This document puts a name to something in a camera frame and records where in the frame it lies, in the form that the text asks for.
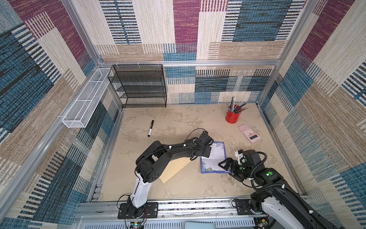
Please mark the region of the white letter paper blue border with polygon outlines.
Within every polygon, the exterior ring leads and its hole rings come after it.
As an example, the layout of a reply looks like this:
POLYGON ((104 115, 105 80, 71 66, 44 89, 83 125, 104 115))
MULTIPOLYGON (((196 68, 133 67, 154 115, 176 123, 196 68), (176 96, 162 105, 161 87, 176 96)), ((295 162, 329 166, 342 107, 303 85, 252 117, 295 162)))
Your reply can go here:
POLYGON ((216 173, 228 174, 218 164, 226 159, 226 147, 224 142, 214 142, 211 145, 211 153, 209 157, 201 157, 201 174, 216 173))

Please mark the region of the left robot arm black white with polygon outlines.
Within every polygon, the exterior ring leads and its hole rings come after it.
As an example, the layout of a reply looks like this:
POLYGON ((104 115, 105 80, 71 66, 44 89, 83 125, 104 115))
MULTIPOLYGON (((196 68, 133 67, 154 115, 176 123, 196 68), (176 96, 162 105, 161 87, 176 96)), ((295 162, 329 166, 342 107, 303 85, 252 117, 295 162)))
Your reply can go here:
POLYGON ((186 139, 179 144, 165 145, 154 141, 136 160, 136 183, 127 199, 126 214, 139 218, 146 212, 145 206, 151 185, 163 174, 171 161, 183 157, 191 161, 201 156, 208 158, 213 143, 214 140, 207 131, 203 131, 199 137, 186 139))

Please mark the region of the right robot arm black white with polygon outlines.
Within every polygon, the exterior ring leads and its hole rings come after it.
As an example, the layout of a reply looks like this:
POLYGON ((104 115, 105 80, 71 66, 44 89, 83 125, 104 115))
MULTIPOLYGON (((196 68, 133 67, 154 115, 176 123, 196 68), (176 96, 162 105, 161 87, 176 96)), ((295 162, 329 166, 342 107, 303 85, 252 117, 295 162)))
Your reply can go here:
POLYGON ((311 207, 282 175, 267 168, 267 154, 255 150, 239 150, 238 160, 228 157, 218 166, 239 182, 249 180, 254 192, 248 201, 253 214, 267 214, 286 229, 335 229, 311 207))

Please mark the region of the tan manila envelope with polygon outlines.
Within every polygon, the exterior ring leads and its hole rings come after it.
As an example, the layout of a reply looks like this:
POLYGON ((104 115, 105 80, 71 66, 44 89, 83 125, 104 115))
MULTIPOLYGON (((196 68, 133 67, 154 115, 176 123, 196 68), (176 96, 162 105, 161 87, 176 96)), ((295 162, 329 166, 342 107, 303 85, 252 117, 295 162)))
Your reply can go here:
POLYGON ((190 163, 190 158, 182 157, 179 159, 172 160, 168 163, 167 167, 163 171, 162 175, 159 177, 161 182, 165 184, 169 179, 171 179, 175 174, 182 170, 186 165, 190 163))

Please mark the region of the pink calculator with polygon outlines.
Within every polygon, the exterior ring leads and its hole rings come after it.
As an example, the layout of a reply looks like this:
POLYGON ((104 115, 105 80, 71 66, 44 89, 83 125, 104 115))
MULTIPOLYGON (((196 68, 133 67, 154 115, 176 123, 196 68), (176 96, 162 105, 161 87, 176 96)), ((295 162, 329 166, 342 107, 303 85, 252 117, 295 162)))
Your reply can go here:
POLYGON ((250 142, 250 143, 255 143, 259 140, 261 140, 262 138, 256 133, 254 132, 250 126, 248 126, 247 124, 243 124, 243 125, 240 125, 238 127, 238 129, 242 132, 242 134, 247 138, 247 140, 250 142))

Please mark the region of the red pen cup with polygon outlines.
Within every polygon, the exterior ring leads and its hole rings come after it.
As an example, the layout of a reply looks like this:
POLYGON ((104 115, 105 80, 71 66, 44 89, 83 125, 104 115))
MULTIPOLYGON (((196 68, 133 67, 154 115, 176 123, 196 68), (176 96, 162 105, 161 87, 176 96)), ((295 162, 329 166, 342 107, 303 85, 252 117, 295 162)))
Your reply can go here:
POLYGON ((240 114, 241 111, 232 112, 231 108, 228 107, 228 112, 226 113, 226 121, 230 124, 235 124, 238 121, 240 114))

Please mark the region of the pens in red cup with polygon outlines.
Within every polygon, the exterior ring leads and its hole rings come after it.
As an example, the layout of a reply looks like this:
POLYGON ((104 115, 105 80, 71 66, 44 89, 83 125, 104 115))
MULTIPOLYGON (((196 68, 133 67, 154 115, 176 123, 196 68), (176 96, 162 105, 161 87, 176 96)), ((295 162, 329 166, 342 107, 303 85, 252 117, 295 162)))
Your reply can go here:
POLYGON ((228 106, 228 111, 234 114, 238 114, 241 113, 243 110, 246 109, 245 105, 247 103, 245 102, 241 102, 241 100, 239 102, 236 102, 236 98, 233 96, 230 105, 228 106))

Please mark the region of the black and white marker pen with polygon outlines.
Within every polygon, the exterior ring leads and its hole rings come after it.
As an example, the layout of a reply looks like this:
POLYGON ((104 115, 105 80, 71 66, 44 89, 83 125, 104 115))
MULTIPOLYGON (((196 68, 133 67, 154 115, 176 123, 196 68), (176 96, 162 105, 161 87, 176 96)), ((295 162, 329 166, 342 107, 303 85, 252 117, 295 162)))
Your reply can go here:
POLYGON ((148 135, 147 135, 148 137, 150 137, 151 134, 152 134, 153 124, 154 124, 154 120, 151 121, 150 128, 149 128, 149 132, 148 132, 148 135))

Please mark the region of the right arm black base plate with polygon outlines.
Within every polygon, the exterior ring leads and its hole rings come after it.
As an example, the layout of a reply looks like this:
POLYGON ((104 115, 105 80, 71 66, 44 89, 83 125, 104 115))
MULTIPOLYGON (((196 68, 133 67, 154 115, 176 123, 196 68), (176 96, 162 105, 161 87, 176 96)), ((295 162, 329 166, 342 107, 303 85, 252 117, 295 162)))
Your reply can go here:
POLYGON ((249 204, 249 199, 238 199, 235 198, 232 201, 234 208, 236 208, 237 214, 240 216, 243 215, 255 215, 255 213, 251 210, 251 206, 249 204))

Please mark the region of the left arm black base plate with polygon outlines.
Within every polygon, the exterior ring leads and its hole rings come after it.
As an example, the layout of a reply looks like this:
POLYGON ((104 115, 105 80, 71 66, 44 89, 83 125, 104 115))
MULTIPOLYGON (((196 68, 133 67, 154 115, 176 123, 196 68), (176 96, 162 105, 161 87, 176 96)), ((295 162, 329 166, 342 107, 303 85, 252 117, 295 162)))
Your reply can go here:
POLYGON ((119 206, 118 219, 155 219, 158 215, 158 202, 147 202, 136 208, 132 203, 121 203, 119 206))

